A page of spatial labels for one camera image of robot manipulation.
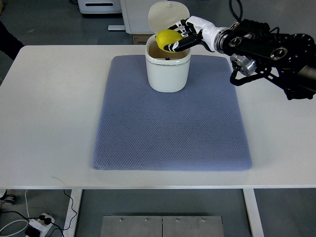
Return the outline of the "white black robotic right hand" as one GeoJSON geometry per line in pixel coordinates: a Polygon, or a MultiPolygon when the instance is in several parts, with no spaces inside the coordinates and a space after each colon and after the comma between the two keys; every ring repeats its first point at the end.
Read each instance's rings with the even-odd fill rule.
{"type": "Polygon", "coordinates": [[[183,37],[170,43],[164,43],[160,47],[160,49],[172,53],[184,51],[198,44],[203,45],[209,52],[221,52],[221,38],[231,31],[227,27],[216,27],[213,23],[196,16],[182,19],[169,29],[178,32],[183,37]]]}

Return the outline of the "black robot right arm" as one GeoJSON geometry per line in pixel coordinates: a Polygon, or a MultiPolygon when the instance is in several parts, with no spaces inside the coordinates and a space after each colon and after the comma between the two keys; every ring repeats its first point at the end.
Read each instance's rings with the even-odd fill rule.
{"type": "Polygon", "coordinates": [[[281,34],[278,27],[245,19],[218,35],[214,46],[230,56],[235,86],[265,78],[288,100],[316,93],[316,43],[307,34],[281,34]]]}

